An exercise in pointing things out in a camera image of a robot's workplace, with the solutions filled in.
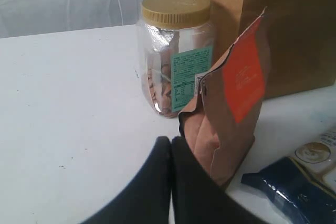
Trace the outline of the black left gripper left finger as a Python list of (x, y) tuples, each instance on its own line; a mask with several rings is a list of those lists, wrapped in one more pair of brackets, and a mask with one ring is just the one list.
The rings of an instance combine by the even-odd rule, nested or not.
[(84, 223), (169, 223), (170, 200), (171, 143), (160, 136), (123, 191)]

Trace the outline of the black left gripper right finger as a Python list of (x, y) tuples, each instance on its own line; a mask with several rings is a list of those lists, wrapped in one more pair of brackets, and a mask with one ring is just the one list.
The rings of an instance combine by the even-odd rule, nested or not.
[(204, 171), (185, 138), (171, 141), (175, 223), (290, 223), (261, 192), (234, 182), (225, 192)]

